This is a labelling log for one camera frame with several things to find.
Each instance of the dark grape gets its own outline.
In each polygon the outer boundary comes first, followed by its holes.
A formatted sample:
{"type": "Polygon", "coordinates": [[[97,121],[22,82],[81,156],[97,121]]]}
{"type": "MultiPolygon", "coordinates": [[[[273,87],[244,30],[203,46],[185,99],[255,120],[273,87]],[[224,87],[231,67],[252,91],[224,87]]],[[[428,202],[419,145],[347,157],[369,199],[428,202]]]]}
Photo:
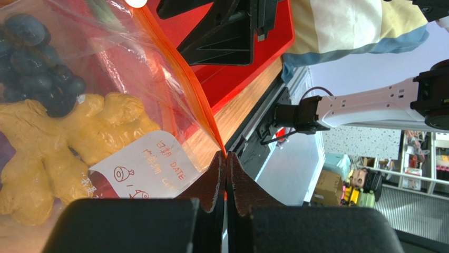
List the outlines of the dark grape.
{"type": "Polygon", "coordinates": [[[34,16],[18,13],[5,19],[6,28],[25,46],[35,46],[45,39],[45,26],[34,16]]]}
{"type": "Polygon", "coordinates": [[[5,32],[0,30],[0,54],[9,53],[12,49],[13,46],[6,39],[5,32]]]}
{"type": "Polygon", "coordinates": [[[0,56],[0,82],[8,87],[13,87],[18,85],[20,74],[14,70],[9,57],[9,55],[0,56]]]}
{"type": "Polygon", "coordinates": [[[11,103],[23,101],[28,98],[24,91],[13,88],[6,88],[3,92],[3,97],[11,103]]]}
{"type": "Polygon", "coordinates": [[[17,50],[11,55],[11,63],[19,73],[27,75],[41,74],[47,71],[47,64],[39,54],[39,51],[17,50]]]}
{"type": "Polygon", "coordinates": [[[50,94],[43,95],[45,97],[42,97],[42,104],[47,109],[47,115],[52,118],[66,116],[75,106],[76,98],[61,94],[58,89],[53,90],[50,94]]]}
{"type": "Polygon", "coordinates": [[[69,84],[70,80],[73,77],[72,71],[66,65],[57,64],[53,68],[48,71],[50,77],[52,78],[53,83],[65,89],[69,84]]]}
{"type": "Polygon", "coordinates": [[[0,57],[0,77],[8,75],[11,71],[14,71],[14,68],[9,61],[8,55],[3,55],[0,57]]]}
{"type": "Polygon", "coordinates": [[[52,80],[47,74],[22,76],[20,84],[28,92],[48,92],[52,88],[52,80]]]}
{"type": "Polygon", "coordinates": [[[67,91],[70,95],[78,96],[86,90],[86,82],[78,75],[73,76],[67,91]]]}
{"type": "Polygon", "coordinates": [[[45,30],[44,40],[42,42],[40,42],[38,45],[36,45],[38,47],[46,46],[46,45],[50,44],[50,41],[52,40],[52,34],[50,33],[50,31],[48,30],[48,28],[46,26],[44,26],[44,30],[45,30]]]}
{"type": "Polygon", "coordinates": [[[52,46],[43,46],[38,49],[42,53],[42,57],[45,59],[48,67],[53,67],[57,64],[62,65],[62,61],[59,58],[59,54],[52,46]]]}

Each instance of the orange zipper seal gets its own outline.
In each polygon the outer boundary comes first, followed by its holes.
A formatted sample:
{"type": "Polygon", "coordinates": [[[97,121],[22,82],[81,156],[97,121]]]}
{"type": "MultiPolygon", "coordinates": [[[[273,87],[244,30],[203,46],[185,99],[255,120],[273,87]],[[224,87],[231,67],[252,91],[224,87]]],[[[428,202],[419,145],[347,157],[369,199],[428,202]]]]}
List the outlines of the orange zipper seal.
{"type": "Polygon", "coordinates": [[[212,109],[207,100],[206,94],[201,87],[195,73],[178,52],[178,50],[171,44],[162,28],[158,25],[151,14],[148,7],[133,9],[132,13],[139,20],[142,28],[151,37],[153,43],[161,50],[167,61],[173,67],[176,76],[179,78],[180,84],[183,87],[186,98],[192,106],[192,110],[200,123],[200,126],[207,132],[208,135],[214,138],[217,145],[222,149],[225,156],[226,148],[218,131],[217,123],[212,113],[212,109]]]}

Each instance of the cushion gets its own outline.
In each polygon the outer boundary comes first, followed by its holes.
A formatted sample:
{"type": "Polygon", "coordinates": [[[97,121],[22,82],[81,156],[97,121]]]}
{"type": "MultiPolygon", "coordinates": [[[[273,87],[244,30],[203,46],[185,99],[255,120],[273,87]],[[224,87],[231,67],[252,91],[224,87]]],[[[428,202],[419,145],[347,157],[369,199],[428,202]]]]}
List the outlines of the cushion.
{"type": "Polygon", "coordinates": [[[348,54],[402,53],[428,38],[427,20],[411,1],[291,0],[295,43],[283,55],[285,82],[296,67],[348,54]]]}

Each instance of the grape cluster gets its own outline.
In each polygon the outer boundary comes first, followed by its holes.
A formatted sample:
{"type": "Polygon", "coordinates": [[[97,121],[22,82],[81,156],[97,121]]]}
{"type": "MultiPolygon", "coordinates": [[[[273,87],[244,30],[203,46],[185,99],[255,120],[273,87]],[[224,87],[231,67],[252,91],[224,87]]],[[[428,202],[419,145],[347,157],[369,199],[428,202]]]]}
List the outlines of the grape cluster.
{"type": "Polygon", "coordinates": [[[61,61],[51,39],[34,16],[8,16],[0,25],[0,82],[6,101],[37,100],[57,118],[72,110],[86,83],[61,61]]]}

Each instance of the white wall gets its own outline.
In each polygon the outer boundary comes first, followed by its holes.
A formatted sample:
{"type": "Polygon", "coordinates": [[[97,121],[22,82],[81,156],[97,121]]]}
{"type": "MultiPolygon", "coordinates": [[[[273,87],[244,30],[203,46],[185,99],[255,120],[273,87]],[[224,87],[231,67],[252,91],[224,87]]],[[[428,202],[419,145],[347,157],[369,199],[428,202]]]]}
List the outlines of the white wall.
{"type": "Polygon", "coordinates": [[[344,95],[385,87],[428,71],[435,63],[449,59],[449,33],[435,22],[429,23],[427,30],[428,40],[412,52],[353,54],[311,66],[313,85],[344,95]]]}

